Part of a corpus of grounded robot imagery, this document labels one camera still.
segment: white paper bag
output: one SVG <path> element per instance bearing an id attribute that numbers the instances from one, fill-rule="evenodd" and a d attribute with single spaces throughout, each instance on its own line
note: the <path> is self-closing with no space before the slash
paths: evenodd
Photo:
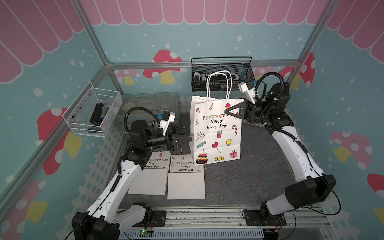
<path id="1" fill-rule="evenodd" d="M 243 99 L 229 98 L 232 80 L 225 99 L 210 98 L 209 79 L 210 76 L 207 79 L 207 97 L 192 96 L 191 101 L 190 136 L 193 144 L 190 146 L 193 145 L 191 152 L 195 165 L 240 159 L 242 121 L 224 114 L 224 111 L 243 102 Z"/>

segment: white dots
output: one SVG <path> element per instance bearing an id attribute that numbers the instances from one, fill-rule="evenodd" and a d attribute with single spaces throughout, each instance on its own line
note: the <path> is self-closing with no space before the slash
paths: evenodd
<path id="1" fill-rule="evenodd" d="M 365 164 L 362 163 L 362 162 L 358 162 L 358 167 L 361 169 L 361 170 L 365 170 Z"/>
<path id="2" fill-rule="evenodd" d="M 305 71 L 307 71 L 307 65 L 303 65 L 303 66 L 301 67 L 301 72 L 302 72 L 302 73 L 305 73 Z"/>
<path id="3" fill-rule="evenodd" d="M 14 178 L 15 178 L 15 176 L 9 175 L 8 177 L 5 178 L 5 182 L 10 184 Z"/>
<path id="4" fill-rule="evenodd" d="M 343 137 L 349 137 L 351 134 L 350 133 L 347 133 L 347 132 L 341 132 L 341 135 Z"/>
<path id="5" fill-rule="evenodd" d="M 59 151 L 56 152 L 55 154 L 55 161 L 57 163 L 61 163 L 61 160 L 63 159 L 63 150 L 60 149 Z"/>
<path id="6" fill-rule="evenodd" d="M 8 220 L 4 220 L 1 223 L 1 233 L 4 234 L 10 227 L 11 223 Z"/>
<path id="7" fill-rule="evenodd" d="M 173 52 L 171 52 L 170 54 L 170 57 L 172 57 L 173 59 L 176 59 L 178 56 L 177 56 L 177 54 L 176 53 L 173 53 Z"/>
<path id="8" fill-rule="evenodd" d="M 36 96 L 36 97 L 41 97 L 43 95 L 43 91 L 40 89 L 40 88 L 35 88 L 33 90 L 33 94 Z"/>
<path id="9" fill-rule="evenodd" d="M 372 147 L 371 146 L 366 146 L 365 147 L 365 152 L 368 154 L 372 154 Z"/>
<path id="10" fill-rule="evenodd" d="M 16 232 L 17 233 L 23 233 L 24 232 L 24 226 L 25 226 L 25 220 L 21 221 L 19 225 L 17 225 Z"/>
<path id="11" fill-rule="evenodd" d="M 351 150 L 355 151 L 355 152 L 358 151 L 359 150 L 359 145 L 357 145 L 356 143 L 352 143 L 351 144 Z"/>
<path id="12" fill-rule="evenodd" d="M 28 200 L 26 200 L 25 198 L 23 198 L 23 199 L 20 199 L 19 201 L 17 201 L 15 207 L 16 207 L 17 210 L 20 210 L 20 209 L 25 208 L 25 206 L 27 205 L 27 203 L 28 203 Z"/>
<path id="13" fill-rule="evenodd" d="M 47 184 L 47 181 L 46 180 L 42 180 L 42 181 L 39 182 L 39 184 L 37 184 L 37 187 L 40 190 L 42 190 L 45 187 L 46 184 Z"/>

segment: white rope handle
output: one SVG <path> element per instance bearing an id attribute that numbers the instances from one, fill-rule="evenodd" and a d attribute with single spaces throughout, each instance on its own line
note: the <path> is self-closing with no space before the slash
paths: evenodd
<path id="1" fill-rule="evenodd" d="M 231 86 L 229 88 L 228 86 L 228 76 L 224 73 L 228 73 L 229 76 L 230 76 L 230 79 L 231 79 Z M 207 101 L 209 101 L 209 98 L 211 97 L 211 92 L 210 92 L 210 87 L 209 87 L 209 81 L 211 79 L 211 76 L 215 75 L 215 74 L 221 74 L 221 75 L 224 75 L 225 78 L 227 79 L 227 94 L 225 95 L 225 99 L 228 100 L 229 99 L 229 94 L 231 93 L 231 90 L 232 90 L 232 75 L 231 73 L 228 71 L 228 70 L 223 70 L 223 71 L 217 71 L 215 73 L 212 73 L 208 76 L 207 78 L 207 82 L 206 82 L 206 89 L 207 89 Z"/>

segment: candy illustration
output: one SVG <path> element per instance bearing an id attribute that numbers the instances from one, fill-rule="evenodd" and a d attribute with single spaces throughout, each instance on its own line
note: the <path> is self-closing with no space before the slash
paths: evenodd
<path id="1" fill-rule="evenodd" d="M 212 144 L 212 147 L 215 147 L 218 150 L 218 152 L 221 153 L 220 150 L 217 148 L 217 146 L 218 146 L 218 142 L 215 142 L 214 144 Z"/>
<path id="2" fill-rule="evenodd" d="M 237 135 L 237 126 L 236 125 L 233 125 L 232 126 L 232 129 L 234 129 L 235 130 L 235 136 Z"/>
<path id="3" fill-rule="evenodd" d="M 200 147 L 202 147 L 202 146 L 204 146 L 204 144 L 206 144 L 207 142 L 202 142 L 202 143 L 200 143 L 198 146 L 197 146 L 197 148 L 200 148 Z"/>

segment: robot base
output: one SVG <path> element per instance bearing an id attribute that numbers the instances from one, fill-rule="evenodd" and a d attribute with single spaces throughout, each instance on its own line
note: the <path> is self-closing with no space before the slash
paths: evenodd
<path id="1" fill-rule="evenodd" d="M 271 215 L 266 206 L 266 202 L 261 204 L 260 210 L 247 210 L 243 211 L 243 216 L 247 226 L 286 226 L 284 214 Z"/>

